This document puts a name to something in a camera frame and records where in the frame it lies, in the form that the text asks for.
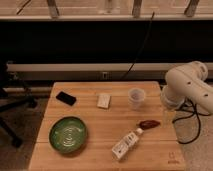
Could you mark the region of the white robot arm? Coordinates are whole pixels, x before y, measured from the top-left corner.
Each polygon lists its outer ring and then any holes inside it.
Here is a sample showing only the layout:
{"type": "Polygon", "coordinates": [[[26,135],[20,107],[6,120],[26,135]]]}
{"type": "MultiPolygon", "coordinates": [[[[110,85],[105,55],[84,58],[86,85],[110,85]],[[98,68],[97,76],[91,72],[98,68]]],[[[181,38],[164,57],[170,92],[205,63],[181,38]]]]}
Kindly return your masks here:
{"type": "Polygon", "coordinates": [[[165,74],[166,85],[161,91],[161,102],[167,109],[178,109],[189,99],[213,114],[213,87],[205,83],[207,66],[193,61],[170,69],[165,74]]]}

